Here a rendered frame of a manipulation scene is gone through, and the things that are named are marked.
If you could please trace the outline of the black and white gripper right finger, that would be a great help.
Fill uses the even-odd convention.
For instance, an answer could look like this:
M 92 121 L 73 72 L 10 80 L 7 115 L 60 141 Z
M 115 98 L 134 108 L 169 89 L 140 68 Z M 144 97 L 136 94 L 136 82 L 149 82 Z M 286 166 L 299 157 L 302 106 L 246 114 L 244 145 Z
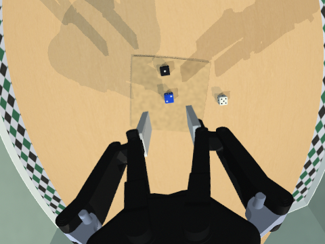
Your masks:
M 185 238 L 190 241 L 201 241 L 209 234 L 211 221 L 209 151 L 216 151 L 246 209 L 245 217 L 257 227 L 261 238 L 269 231 L 277 231 L 293 204 L 293 196 L 267 177 L 227 127 L 209 131 L 202 120 L 197 118 L 192 105 L 186 106 L 186 114 L 194 151 L 181 219 Z

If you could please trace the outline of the blue die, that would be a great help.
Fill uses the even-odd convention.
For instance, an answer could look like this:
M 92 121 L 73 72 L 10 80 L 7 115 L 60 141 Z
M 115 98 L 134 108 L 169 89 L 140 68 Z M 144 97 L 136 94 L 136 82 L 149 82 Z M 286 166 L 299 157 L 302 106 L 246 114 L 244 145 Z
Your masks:
M 174 102 L 173 92 L 164 93 L 164 97 L 165 97 L 165 104 Z

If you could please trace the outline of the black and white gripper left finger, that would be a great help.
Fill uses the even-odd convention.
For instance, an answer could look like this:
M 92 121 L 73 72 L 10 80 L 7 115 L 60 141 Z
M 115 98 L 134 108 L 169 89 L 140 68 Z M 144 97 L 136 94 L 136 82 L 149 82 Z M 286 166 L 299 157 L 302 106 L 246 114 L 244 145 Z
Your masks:
M 151 239 L 147 196 L 150 186 L 145 160 L 151 134 L 150 116 L 146 111 L 137 128 L 126 132 L 127 143 L 108 145 L 77 197 L 58 214 L 56 225 L 74 244 L 86 244 L 102 227 L 126 166 L 123 232 L 134 244 L 144 244 Z

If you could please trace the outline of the tan square mat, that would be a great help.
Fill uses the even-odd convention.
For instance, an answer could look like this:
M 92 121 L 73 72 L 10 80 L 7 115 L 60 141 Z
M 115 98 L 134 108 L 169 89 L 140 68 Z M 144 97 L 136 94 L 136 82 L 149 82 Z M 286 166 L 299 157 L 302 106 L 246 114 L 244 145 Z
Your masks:
M 152 129 L 190 132 L 186 106 L 203 118 L 210 62 L 133 56 L 131 81 L 131 128 L 148 111 Z M 160 75 L 169 66 L 170 75 Z M 173 92 L 174 103 L 165 104 L 164 93 Z

